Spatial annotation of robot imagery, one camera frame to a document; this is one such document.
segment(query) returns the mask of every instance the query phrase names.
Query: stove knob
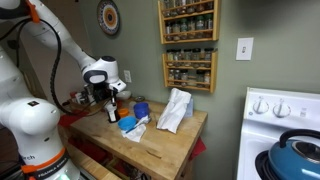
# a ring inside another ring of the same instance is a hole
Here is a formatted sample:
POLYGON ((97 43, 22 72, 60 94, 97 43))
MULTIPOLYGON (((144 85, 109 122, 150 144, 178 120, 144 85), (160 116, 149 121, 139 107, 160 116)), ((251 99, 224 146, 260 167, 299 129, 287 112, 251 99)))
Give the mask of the stove knob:
POLYGON ((284 118, 290 115, 291 109, 286 103, 283 102, 283 100, 281 100, 280 104, 273 108, 273 113, 278 118, 284 118))
POLYGON ((263 98, 260 98, 260 101, 253 105, 253 110, 257 114, 263 114, 269 110, 269 105, 263 98))

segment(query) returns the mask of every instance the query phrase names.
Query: stove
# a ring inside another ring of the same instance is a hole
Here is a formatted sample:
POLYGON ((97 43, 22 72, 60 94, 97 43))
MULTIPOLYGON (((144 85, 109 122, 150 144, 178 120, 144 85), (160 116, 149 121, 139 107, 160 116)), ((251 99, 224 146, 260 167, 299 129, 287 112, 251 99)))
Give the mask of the stove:
MULTIPOLYGON (((268 150, 279 141, 282 133, 290 129, 320 131, 320 95, 249 87, 241 129, 237 179, 261 180, 256 160, 267 163, 268 160, 263 158, 266 158, 268 150)), ((295 139, 320 145, 320 141, 314 138, 295 139)))

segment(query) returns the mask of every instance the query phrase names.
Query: blue pot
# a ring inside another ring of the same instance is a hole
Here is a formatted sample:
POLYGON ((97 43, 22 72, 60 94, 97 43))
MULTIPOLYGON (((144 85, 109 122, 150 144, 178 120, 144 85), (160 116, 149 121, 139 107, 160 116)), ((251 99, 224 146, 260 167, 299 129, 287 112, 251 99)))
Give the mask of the blue pot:
POLYGON ((309 142, 288 140, 293 136, 320 139, 320 132, 295 129, 283 133, 268 153, 272 170, 281 180, 319 180, 320 147, 309 142))

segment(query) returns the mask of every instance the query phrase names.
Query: wall outlet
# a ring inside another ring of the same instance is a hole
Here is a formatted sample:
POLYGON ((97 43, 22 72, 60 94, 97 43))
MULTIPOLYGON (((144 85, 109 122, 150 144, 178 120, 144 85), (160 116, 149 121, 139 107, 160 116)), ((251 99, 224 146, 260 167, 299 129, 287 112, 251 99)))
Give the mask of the wall outlet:
POLYGON ((129 71, 129 70, 124 70, 123 73, 124 73, 124 79, 125 79, 125 81, 131 83, 132 81, 131 81, 130 71, 129 71))

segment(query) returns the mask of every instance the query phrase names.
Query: black cable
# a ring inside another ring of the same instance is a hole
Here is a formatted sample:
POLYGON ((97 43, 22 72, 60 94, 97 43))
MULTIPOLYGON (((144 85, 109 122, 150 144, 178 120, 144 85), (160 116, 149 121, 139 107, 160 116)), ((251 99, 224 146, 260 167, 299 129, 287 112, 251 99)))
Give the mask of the black cable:
MULTIPOLYGON (((50 29, 54 32, 56 39, 57 39, 57 44, 58 44, 58 50, 57 50, 57 54, 56 54, 56 59, 54 61, 53 64, 53 68, 52 68, 52 72, 51 72, 51 77, 50 77, 50 90, 51 90, 51 95, 52 95, 52 99, 54 101, 54 103, 56 104, 56 106, 64 113, 68 114, 68 115, 74 115, 74 116, 79 116, 82 112, 84 112, 93 102, 90 102, 88 106, 84 107, 79 113, 73 113, 73 112, 69 112, 68 110, 66 110, 59 102, 57 96, 56 96, 56 92, 55 92, 55 77, 56 77, 56 72, 58 69, 58 65, 60 62, 60 55, 61 55, 61 51, 62 51, 62 46, 61 46, 61 39, 60 36, 58 35, 58 33, 56 32, 56 30, 54 29, 53 26, 51 26, 51 24, 49 24, 47 21, 40 19, 40 21, 42 21, 43 23, 45 23, 48 27, 50 27, 50 29)), ((3 35, 0 38, 0 41, 5 39, 7 36, 10 35, 10 33, 12 33, 18 26, 19 30, 17 33, 17 37, 16 37, 16 42, 18 43, 17 48, 16 48, 16 58, 17 58, 17 62, 16 62, 16 66, 19 67, 20 65, 20 56, 19 56, 19 42, 20 42, 20 34, 22 29, 24 28, 24 26, 26 24, 28 24, 29 22, 32 22, 31 18, 27 18, 27 19, 23 19, 21 21, 19 21, 17 24, 15 24, 5 35, 3 35)))
POLYGON ((27 19, 23 19, 21 21, 19 21, 17 24, 15 24, 6 34, 4 34, 2 37, 0 37, 0 41, 2 41, 3 39, 5 39, 6 37, 8 37, 12 31, 14 31, 18 26, 20 26, 22 23, 26 22, 26 21, 31 21, 31 18, 27 18, 27 19))

